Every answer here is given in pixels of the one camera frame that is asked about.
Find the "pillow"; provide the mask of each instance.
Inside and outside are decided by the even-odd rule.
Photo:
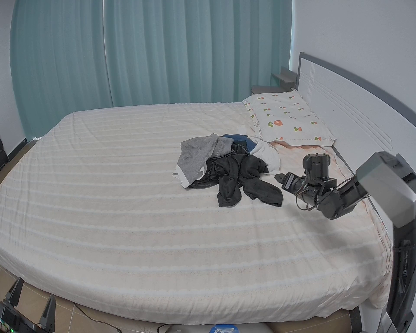
[[[332,146],[335,137],[296,90],[251,95],[243,100],[263,141],[290,146]]]

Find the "white wall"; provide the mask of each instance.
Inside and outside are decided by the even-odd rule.
[[[415,0],[293,0],[291,49],[291,70],[297,72],[299,53],[306,52],[365,78],[416,112]],[[416,314],[416,302],[412,310]],[[368,305],[363,317],[363,328],[375,332],[379,312]],[[416,318],[408,333],[415,332]]]
[[[10,26],[15,0],[0,0],[0,139],[9,154],[24,138],[10,73]]]

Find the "bed frame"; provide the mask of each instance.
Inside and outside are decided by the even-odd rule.
[[[399,159],[403,157],[413,170],[416,169],[416,113],[400,100],[371,82],[306,53],[300,53],[296,89],[337,138],[335,152],[354,174],[373,153],[382,150]],[[402,246],[404,237],[409,237],[393,227],[392,221],[376,202],[372,204],[394,239],[394,247]],[[415,224],[416,221],[409,224],[408,234],[416,234]],[[409,268],[416,265],[414,244],[410,244],[410,250],[394,251],[392,287],[387,309],[384,309],[391,316],[404,299],[402,308],[406,309],[396,316],[400,317],[395,323],[399,333],[407,330],[403,326],[409,325],[413,318],[410,308],[416,276],[411,273],[407,277],[408,294],[413,293],[411,297],[406,293],[405,296],[400,294],[397,286],[398,277],[404,274],[404,268],[400,266],[403,260],[406,264],[410,262]],[[382,310],[375,309],[368,300],[359,309],[363,330],[377,331]]]

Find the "tiled floor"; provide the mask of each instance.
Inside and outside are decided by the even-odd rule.
[[[34,146],[36,142],[28,143],[16,157],[0,171],[0,183],[17,164],[22,156]],[[2,299],[10,289],[16,277],[0,266],[0,298]],[[17,309],[33,322],[37,323],[45,307],[49,294],[29,284],[24,284]],[[56,297],[55,314],[56,333],[115,333],[116,330],[107,325],[93,322],[84,316],[75,305],[64,298]],[[160,324],[146,321],[127,319],[94,309],[80,306],[80,308],[95,320],[108,322],[122,329],[123,333],[156,333]],[[314,317],[307,321],[290,321],[284,323],[269,323],[275,333],[351,333],[351,322],[347,310],[339,310],[328,318]],[[169,333],[170,326],[164,326],[160,333]]]

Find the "curtain fold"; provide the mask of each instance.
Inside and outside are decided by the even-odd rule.
[[[101,0],[16,0],[10,68],[26,137],[71,112],[112,107]]]
[[[13,88],[28,139],[65,115],[236,102],[289,65],[285,0],[16,0]]]
[[[236,102],[275,84],[291,16],[284,0],[104,0],[114,106]]]

